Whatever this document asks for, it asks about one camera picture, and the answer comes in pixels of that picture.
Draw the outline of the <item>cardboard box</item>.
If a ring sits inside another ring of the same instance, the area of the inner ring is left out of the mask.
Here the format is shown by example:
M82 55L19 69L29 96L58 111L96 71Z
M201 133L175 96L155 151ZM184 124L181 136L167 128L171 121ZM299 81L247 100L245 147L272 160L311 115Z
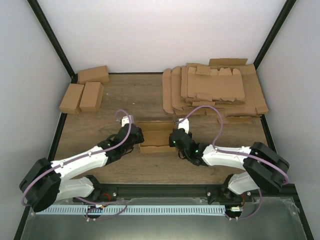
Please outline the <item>cardboard box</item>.
M109 70L106 65L80 70L78 72L78 84L87 82L107 83L110 81Z
M100 109L104 86L100 82L87 82L84 85L79 107L82 112L97 112Z
M80 101L83 91L84 85L70 83L59 106L59 110L63 114L79 114L81 112Z
M173 153L175 147L169 146L169 137L175 128L173 120L137 121L135 125L142 130L144 142L139 144L141 154Z

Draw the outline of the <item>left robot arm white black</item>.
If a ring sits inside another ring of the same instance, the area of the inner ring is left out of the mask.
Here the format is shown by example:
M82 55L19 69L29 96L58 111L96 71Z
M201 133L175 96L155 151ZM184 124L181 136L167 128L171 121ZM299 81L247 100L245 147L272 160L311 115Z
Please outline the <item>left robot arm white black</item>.
M21 204L30 206L37 213L69 198L97 202L102 196L99 181L92 175L78 176L120 160L134 149L134 145L143 142L142 129L126 123L117 134L83 153L61 160L49 161L45 157L37 160L19 184Z

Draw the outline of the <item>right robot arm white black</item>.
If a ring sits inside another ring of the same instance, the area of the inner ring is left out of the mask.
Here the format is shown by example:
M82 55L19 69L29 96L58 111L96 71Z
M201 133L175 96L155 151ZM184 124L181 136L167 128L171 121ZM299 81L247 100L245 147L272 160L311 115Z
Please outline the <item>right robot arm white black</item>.
M242 194L254 190L277 195L288 182L289 163L261 142L242 147L197 143L183 128L173 130L168 140L181 159L195 166L225 166L243 171L227 176L221 189L214 194L217 202L235 202Z

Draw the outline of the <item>folded cardboard box back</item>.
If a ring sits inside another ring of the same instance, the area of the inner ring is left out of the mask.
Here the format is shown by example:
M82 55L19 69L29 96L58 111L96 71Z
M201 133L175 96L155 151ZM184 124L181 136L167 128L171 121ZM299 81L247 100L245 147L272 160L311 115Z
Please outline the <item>folded cardboard box back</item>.
M110 81L109 70L106 65L80 70L78 72L78 84L87 82L107 83Z

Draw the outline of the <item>stack of flat cardboard sheets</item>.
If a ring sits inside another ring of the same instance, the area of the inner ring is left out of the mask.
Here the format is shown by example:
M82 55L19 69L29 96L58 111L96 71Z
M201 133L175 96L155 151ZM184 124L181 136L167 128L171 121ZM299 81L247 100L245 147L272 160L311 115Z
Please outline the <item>stack of flat cardboard sheets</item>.
M229 124L245 123L269 112L254 64L245 58L212 58L207 65L187 63L162 73L162 107L183 116L199 106L198 115L216 115Z

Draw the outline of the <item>black aluminium frame rail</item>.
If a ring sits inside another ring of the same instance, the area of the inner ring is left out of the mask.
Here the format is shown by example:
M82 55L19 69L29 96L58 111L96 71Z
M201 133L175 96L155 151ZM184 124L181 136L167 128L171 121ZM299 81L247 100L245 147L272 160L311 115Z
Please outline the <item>black aluminium frame rail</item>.
M35 199L40 205L52 205L56 201L74 199L88 204L99 204L103 201L112 202L117 199L134 198L206 198L208 204L237 203L247 197L244 193L233 193L225 184L88 184L61 185L60 187L46 187L44 191L28 192L28 201Z

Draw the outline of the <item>left black corner post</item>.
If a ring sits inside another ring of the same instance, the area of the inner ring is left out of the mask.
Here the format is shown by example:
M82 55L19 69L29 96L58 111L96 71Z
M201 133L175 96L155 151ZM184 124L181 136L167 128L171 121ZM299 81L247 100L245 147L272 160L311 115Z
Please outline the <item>left black corner post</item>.
M40 23L42 29L44 30L48 40L50 41L52 47L54 48L57 56L60 59L60 62L64 66L65 70L67 71L70 82L75 84L78 80L78 75L73 70L58 38L56 37L45 13L43 12L39 2L37 0L27 0L30 8L32 9L34 15L36 16L38 22Z

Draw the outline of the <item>black corner post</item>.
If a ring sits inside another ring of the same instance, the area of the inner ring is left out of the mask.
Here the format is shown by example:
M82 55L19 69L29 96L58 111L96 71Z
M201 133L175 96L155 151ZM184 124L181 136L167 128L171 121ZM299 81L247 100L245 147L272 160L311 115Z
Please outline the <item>black corner post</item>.
M287 17L289 16L292 8L294 7L296 0L286 0L283 7L281 8L272 28L270 29L262 47L260 48L253 65L257 70L262 63L264 57L266 56L268 50L270 49L273 41L275 40L276 36L278 35L280 29L282 28L283 24L285 23Z
M37 0L27 0L30 8L32 9L34 15L36 16L38 22L40 23L42 29L44 30L48 40L50 41L52 47L54 48L57 56L60 59L60 62L64 66L65 70L67 71L70 82L75 84L78 80L78 75L73 70L58 38L56 37L45 13L43 12L39 2Z

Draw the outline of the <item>right black corner post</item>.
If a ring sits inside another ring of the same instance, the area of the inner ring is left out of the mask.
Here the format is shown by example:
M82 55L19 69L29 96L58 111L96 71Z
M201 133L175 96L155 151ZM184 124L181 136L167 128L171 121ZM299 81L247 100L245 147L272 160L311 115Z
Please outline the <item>right black corner post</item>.
M294 7L296 0L286 0L283 7L281 8L272 28L270 29L262 47L260 48L253 65L257 70L262 63L264 57L266 56L268 50L270 49L273 41L275 40L276 36L278 35L280 29L282 28L283 24L285 23L287 17L289 16L292 8Z

